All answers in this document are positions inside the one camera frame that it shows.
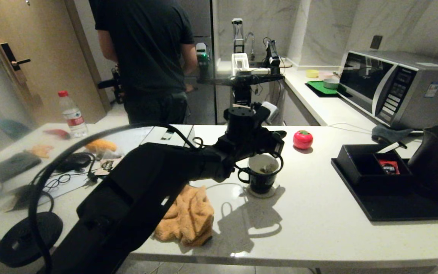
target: man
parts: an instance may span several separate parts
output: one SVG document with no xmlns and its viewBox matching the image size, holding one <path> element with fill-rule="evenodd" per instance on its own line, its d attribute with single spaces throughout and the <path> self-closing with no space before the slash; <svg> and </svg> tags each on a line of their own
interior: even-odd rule
<svg viewBox="0 0 438 274">
<path fill-rule="evenodd" d="M 129 123 L 183 123 L 184 74 L 196 69 L 197 56 L 182 7 L 175 0 L 102 0 L 96 30 L 104 57 L 119 64 Z"/>
</svg>

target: coffee mug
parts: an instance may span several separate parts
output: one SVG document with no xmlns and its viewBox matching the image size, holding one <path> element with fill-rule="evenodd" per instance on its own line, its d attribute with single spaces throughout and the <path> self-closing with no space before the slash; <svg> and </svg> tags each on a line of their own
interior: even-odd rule
<svg viewBox="0 0 438 274">
<path fill-rule="evenodd" d="M 276 153 L 280 159 L 280 164 L 271 155 L 258 154 L 249 158 L 248 167 L 241 168 L 238 172 L 238 179 L 246 184 L 250 184 L 251 190 L 258 194 L 267 193 L 273 182 L 275 182 L 276 174 L 283 168 L 283 159 L 280 154 Z M 248 174 L 248 179 L 241 179 L 241 172 Z"/>
</svg>

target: microwave control panel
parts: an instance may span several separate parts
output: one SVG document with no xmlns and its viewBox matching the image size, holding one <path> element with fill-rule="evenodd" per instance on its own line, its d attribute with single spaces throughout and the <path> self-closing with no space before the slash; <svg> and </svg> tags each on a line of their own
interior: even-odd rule
<svg viewBox="0 0 438 274">
<path fill-rule="evenodd" d="M 405 98 L 405 95 L 412 85 L 416 71 L 404 67 L 397 67 L 395 78 L 388 89 L 387 96 L 384 98 L 383 106 L 379 112 L 378 118 L 390 123 Z"/>
</svg>

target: refrigerator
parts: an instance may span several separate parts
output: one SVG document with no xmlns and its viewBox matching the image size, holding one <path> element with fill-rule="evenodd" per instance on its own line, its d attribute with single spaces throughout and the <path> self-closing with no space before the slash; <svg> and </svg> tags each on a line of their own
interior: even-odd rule
<svg viewBox="0 0 438 274">
<path fill-rule="evenodd" d="M 211 66 L 214 75 L 214 41 L 212 25 L 212 0 L 177 0 L 187 12 L 195 43 L 205 43 L 210 49 Z M 198 84 L 199 69 L 186 75 L 186 84 L 192 85 L 196 90 L 187 94 L 186 124 L 216 125 L 216 87 L 215 85 Z"/>
</svg>

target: man's arm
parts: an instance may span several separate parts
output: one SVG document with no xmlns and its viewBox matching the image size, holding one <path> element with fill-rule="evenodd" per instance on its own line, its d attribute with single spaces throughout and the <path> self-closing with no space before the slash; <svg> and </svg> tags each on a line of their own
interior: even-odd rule
<svg viewBox="0 0 438 274">
<path fill-rule="evenodd" d="M 184 74 L 190 74 L 197 68 L 197 53 L 194 44 L 181 44 L 182 56 L 184 57 Z"/>
<path fill-rule="evenodd" d="M 97 30 L 97 35 L 99 36 L 99 45 L 101 46 L 101 51 L 104 57 L 118 63 L 118 57 L 114 50 L 113 40 L 111 40 L 109 31 Z"/>
</svg>

